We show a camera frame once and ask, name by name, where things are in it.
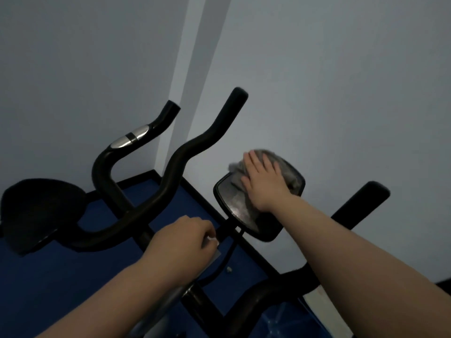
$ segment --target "person's left hand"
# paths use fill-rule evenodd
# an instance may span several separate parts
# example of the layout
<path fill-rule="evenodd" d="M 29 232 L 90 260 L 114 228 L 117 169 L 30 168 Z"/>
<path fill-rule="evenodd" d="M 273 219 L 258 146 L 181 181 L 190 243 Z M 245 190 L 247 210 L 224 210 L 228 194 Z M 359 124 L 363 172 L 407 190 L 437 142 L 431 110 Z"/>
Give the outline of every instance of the person's left hand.
<path fill-rule="evenodd" d="M 180 217 L 155 234 L 138 263 L 172 287 L 189 284 L 204 270 L 217 249 L 216 239 L 202 248 L 206 236 L 216 237 L 210 221 Z"/>

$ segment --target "gray rag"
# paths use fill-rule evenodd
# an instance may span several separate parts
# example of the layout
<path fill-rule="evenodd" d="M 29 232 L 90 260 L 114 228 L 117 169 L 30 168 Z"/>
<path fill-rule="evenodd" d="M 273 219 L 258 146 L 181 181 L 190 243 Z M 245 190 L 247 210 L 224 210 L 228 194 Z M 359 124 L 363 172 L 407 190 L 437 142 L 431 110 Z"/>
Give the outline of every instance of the gray rag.
<path fill-rule="evenodd" d="M 291 168 L 286 164 L 285 160 L 280 158 L 278 155 L 274 154 L 273 152 L 269 150 L 254 150 L 255 154 L 257 155 L 258 159 L 260 161 L 263 161 L 263 153 L 267 155 L 269 158 L 269 161 L 271 161 L 272 164 L 274 162 L 278 162 L 280 166 L 280 170 L 282 172 L 282 176 L 285 179 L 285 183 L 290 189 L 290 192 L 294 195 L 299 194 L 301 184 L 298 181 L 298 177 L 296 174 L 293 173 Z M 237 187 L 239 190 L 246 193 L 246 189 L 241 182 L 242 176 L 249 176 L 246 166 L 243 160 L 241 160 L 239 163 L 232 163 L 229 165 L 229 172 L 232 172 L 232 179 L 231 183 L 233 186 Z"/>

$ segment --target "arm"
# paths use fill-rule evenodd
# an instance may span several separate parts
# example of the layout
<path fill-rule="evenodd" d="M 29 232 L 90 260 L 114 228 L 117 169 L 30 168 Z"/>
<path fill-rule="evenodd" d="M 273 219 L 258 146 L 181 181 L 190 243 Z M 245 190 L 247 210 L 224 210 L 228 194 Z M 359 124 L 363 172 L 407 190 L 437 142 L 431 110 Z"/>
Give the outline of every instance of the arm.
<path fill-rule="evenodd" d="M 124 337 L 169 290 L 195 279 L 213 257 L 211 222 L 183 216 L 157 232 L 143 257 L 38 338 Z"/>
<path fill-rule="evenodd" d="M 280 168 L 245 153 L 252 203 L 270 211 L 302 250 L 358 337 L 450 337 L 451 297 L 384 250 L 289 193 Z"/>

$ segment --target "stationary bicycle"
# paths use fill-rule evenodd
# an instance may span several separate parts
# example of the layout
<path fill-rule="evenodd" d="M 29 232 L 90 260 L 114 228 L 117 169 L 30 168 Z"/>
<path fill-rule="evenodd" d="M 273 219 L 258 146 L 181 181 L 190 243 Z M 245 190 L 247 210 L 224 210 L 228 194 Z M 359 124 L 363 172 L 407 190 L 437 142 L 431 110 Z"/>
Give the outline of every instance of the stationary bicycle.
<path fill-rule="evenodd" d="M 83 252 L 109 249 L 133 238 L 144 251 L 154 235 L 149 223 L 171 202 L 182 181 L 188 160 L 210 148 L 225 134 L 247 98 L 248 94 L 243 89 L 235 88 L 213 124 L 203 134 L 184 143 L 172 155 L 158 191 L 136 207 L 111 178 L 111 169 L 117 161 L 166 130 L 180 107 L 168 101 L 155 121 L 120 137 L 100 153 L 93 164 L 92 180 L 101 198 L 117 217 L 115 224 L 103 230 L 87 232 L 77 224 L 84 214 L 87 199 L 86 193 L 74 185 L 50 179 L 26 179 L 10 187 L 1 201 L 5 240 L 19 255 L 33 253 L 52 240 L 57 240 L 68 249 Z M 300 182 L 301 195 L 305 180 L 288 162 L 287 165 Z M 246 205 L 245 194 L 237 191 L 231 178 L 228 173 L 213 188 L 215 198 L 228 215 L 228 219 L 218 220 L 218 241 L 231 237 L 241 244 L 244 239 L 235 230 L 237 227 L 241 228 L 241 232 L 265 242 L 275 239 L 282 230 L 281 224 L 270 214 L 252 216 Z M 386 187 L 370 181 L 332 218 L 351 230 L 389 195 Z M 247 337 L 268 307 L 300 298 L 319 286 L 308 263 L 287 273 L 273 271 L 267 274 L 266 280 L 246 290 L 225 315 L 202 290 L 202 285 L 212 282 L 217 273 L 172 290 L 149 310 L 129 336 L 142 337 L 176 302 L 181 301 L 208 336 Z"/>

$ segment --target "blue mat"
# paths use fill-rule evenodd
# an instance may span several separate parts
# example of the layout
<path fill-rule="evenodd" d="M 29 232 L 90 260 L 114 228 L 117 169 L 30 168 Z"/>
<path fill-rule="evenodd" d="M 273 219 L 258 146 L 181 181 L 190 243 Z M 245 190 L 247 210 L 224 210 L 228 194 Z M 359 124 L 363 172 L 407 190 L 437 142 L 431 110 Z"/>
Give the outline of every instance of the blue mat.
<path fill-rule="evenodd" d="M 125 190 L 133 204 L 140 204 L 157 190 L 154 181 L 145 181 Z M 151 223 L 154 230 L 188 215 L 213 218 L 183 189 L 179 188 L 171 204 Z M 88 205 L 80 225 L 96 231 L 116 221 L 103 201 Z M 231 239 L 219 249 L 228 250 Z M 77 305 L 86 300 L 123 268 L 137 261 L 142 252 L 132 239 L 105 251 L 76 253 L 52 242 L 25 257 L 14 255 L 0 240 L 0 336 L 30 338 L 38 335 Z M 210 274 L 220 263 L 215 261 L 201 277 Z M 204 288 L 218 309 L 225 314 L 251 285 L 266 278 L 265 273 L 237 247 L 228 266 Z M 168 315 L 168 337 L 186 332 L 187 337 L 206 337 L 185 308 L 178 304 Z M 330 337 L 316 318 L 302 307 L 285 304 L 268 309 L 251 337 Z"/>

